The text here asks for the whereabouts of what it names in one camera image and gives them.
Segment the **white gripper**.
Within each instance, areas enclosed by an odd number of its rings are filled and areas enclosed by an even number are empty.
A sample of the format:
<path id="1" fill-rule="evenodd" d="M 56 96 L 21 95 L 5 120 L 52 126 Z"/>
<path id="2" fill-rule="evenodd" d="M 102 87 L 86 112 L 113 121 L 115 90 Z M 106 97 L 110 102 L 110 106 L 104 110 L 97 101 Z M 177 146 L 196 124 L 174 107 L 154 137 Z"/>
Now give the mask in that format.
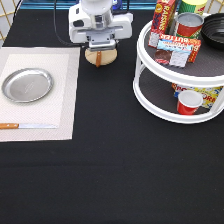
<path id="1" fill-rule="evenodd" d="M 73 43 L 85 43 L 86 32 L 113 28 L 115 41 L 130 38 L 133 15 L 113 15 L 112 3 L 78 3 L 69 9 L 69 36 Z"/>

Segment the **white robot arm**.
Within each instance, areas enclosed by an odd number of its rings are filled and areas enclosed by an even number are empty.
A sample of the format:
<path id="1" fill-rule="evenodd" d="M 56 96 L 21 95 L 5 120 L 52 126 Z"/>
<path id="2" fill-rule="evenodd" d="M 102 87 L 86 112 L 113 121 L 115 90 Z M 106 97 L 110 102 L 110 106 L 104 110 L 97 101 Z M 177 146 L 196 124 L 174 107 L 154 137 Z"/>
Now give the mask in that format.
<path id="1" fill-rule="evenodd" d="M 133 15 L 112 14 L 113 0 L 80 0 L 69 9 L 69 36 L 73 43 L 88 42 L 91 48 L 114 46 L 130 38 Z"/>

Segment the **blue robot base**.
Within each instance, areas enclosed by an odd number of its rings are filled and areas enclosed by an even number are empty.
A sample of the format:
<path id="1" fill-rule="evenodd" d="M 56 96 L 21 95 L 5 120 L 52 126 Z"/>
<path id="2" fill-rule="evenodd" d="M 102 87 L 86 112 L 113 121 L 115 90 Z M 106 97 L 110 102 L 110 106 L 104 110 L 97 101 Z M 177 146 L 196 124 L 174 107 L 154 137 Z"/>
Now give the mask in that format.
<path id="1" fill-rule="evenodd" d="M 113 9 L 118 10 L 121 8 L 122 0 L 113 0 Z"/>

